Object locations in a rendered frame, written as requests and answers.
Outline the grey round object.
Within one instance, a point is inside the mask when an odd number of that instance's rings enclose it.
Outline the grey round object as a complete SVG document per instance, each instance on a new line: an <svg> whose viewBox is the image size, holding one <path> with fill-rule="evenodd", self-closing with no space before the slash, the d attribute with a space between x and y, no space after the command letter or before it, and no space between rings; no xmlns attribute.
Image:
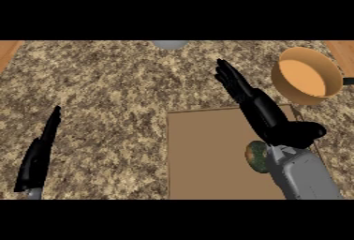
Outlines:
<svg viewBox="0 0 354 240"><path fill-rule="evenodd" d="M165 50L177 50L189 44L186 40L154 40L152 43L158 48Z"/></svg>

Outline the orange pot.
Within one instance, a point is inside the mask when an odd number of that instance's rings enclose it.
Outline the orange pot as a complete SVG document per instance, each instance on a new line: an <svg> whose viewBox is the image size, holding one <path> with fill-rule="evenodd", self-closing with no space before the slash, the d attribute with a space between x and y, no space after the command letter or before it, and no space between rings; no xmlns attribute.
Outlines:
<svg viewBox="0 0 354 240"><path fill-rule="evenodd" d="M345 77L332 60L316 50L294 47L283 51L272 70L279 93L300 105L317 105L334 97L354 77Z"/></svg>

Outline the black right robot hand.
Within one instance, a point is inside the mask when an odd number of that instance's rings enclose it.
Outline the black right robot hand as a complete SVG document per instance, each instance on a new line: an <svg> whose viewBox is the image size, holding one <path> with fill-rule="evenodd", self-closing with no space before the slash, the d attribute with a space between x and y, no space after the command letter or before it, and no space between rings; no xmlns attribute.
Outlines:
<svg viewBox="0 0 354 240"><path fill-rule="evenodd" d="M236 68L223 59L217 60L216 72L214 77L239 104L261 140L272 146L307 148L326 134L323 125L316 122L289 121L266 92L250 85Z"/></svg>

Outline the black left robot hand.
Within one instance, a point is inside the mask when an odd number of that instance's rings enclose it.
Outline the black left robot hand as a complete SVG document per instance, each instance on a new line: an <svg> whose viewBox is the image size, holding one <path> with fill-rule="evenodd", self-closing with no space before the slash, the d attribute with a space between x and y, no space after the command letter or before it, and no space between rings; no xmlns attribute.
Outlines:
<svg viewBox="0 0 354 240"><path fill-rule="evenodd" d="M42 136L33 140L19 166L14 191L43 188L50 165L56 129L61 123L61 107L56 106L49 117Z"/></svg>

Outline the brown flat tray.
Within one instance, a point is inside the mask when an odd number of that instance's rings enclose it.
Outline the brown flat tray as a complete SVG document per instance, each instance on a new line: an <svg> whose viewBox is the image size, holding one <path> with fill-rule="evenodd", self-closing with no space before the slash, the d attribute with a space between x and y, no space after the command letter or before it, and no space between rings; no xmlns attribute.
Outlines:
<svg viewBox="0 0 354 240"><path fill-rule="evenodd" d="M283 200L270 173L257 172L245 150L260 141L238 108L167 115L168 198Z"/></svg>

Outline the green mottled squash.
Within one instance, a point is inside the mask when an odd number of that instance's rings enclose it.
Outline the green mottled squash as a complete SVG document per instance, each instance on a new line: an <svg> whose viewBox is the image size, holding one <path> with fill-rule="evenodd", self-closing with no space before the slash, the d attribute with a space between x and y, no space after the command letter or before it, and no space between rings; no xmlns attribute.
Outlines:
<svg viewBox="0 0 354 240"><path fill-rule="evenodd" d="M267 143L263 141L253 141L245 150L245 158L251 168L258 173L267 173L269 169L266 166L267 159Z"/></svg>

